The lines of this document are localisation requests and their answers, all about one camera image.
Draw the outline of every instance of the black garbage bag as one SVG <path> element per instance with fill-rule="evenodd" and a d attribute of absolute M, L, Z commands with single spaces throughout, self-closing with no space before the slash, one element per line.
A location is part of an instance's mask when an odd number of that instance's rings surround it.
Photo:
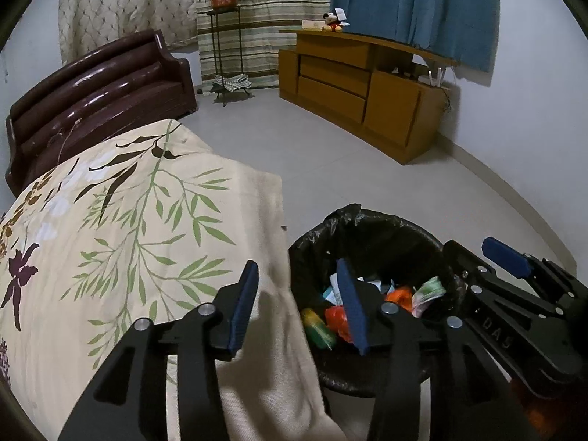
<path fill-rule="evenodd" d="M 325 309 L 331 304 L 322 294 L 330 286 L 329 276 L 336 272 L 337 259 L 345 258 L 358 277 L 377 274 L 382 281 L 392 279 L 396 287 L 409 285 L 416 290 L 439 276 L 447 293 L 422 315 L 437 320 L 456 310 L 466 290 L 445 263 L 442 250 L 439 240 L 410 221 L 349 204 L 290 247 L 292 293 L 299 311 L 311 308 L 324 320 Z M 310 346 L 322 386 L 346 395 L 375 396 L 386 376 L 388 350 L 360 356 L 354 346 L 341 339 L 333 350 Z M 424 363 L 422 378 L 427 376 Z"/>

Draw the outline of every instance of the bed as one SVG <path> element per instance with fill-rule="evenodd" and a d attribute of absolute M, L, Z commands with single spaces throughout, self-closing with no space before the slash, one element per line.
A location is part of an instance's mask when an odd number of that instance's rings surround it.
<path fill-rule="evenodd" d="M 231 439 L 345 439 L 289 290 L 281 193 L 278 176 L 215 155 L 172 119 L 87 149 L 21 193 L 0 225 L 0 376 L 42 436 L 57 439 L 135 319 L 183 317 L 252 259 L 245 344 L 217 364 Z M 170 441 L 175 396 L 170 357 Z"/>

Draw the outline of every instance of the white floor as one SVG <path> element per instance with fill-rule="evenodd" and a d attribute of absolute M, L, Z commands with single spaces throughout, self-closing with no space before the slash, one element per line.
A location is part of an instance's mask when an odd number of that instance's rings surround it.
<path fill-rule="evenodd" d="M 441 242 L 455 239 L 481 255 L 494 236 L 521 252 L 557 260 L 504 199 L 437 148 L 401 166 L 343 129 L 278 97 L 254 90 L 248 100 L 214 103 L 181 121 L 215 153 L 282 177 L 289 243 L 348 203 L 395 214 Z M 528 288 L 499 271 L 505 279 Z M 372 402 L 331 393 L 333 417 L 349 439 L 365 439 Z M 422 433 L 422 439 L 428 439 Z"/>

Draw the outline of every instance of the patterned curtain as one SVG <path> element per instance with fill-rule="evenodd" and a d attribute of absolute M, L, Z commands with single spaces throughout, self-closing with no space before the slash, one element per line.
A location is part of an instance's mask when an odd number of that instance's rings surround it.
<path fill-rule="evenodd" d="M 60 47 L 64 64 L 137 31 L 161 30 L 172 49 L 195 43 L 193 0 L 60 0 Z"/>
<path fill-rule="evenodd" d="M 301 20 L 322 19 L 330 0 L 239 0 L 245 73 L 256 87 L 277 86 L 277 52 L 295 44 L 295 35 L 278 33 L 282 28 L 300 26 Z M 190 14 L 198 19 L 198 45 L 202 80 L 207 86 L 215 76 L 212 53 L 209 0 L 194 0 Z M 241 72 L 239 33 L 235 12 L 219 15 L 220 46 L 225 76 Z"/>

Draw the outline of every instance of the cabinet door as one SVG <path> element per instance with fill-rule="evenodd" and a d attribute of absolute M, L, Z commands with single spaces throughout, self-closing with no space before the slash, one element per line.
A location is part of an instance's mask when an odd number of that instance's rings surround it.
<path fill-rule="evenodd" d="M 280 92 L 298 92 L 298 55 L 291 50 L 280 50 L 277 56 Z"/>
<path fill-rule="evenodd" d="M 406 147 L 419 107 L 420 90 L 412 81 L 376 71 L 367 95 L 365 125 Z"/>

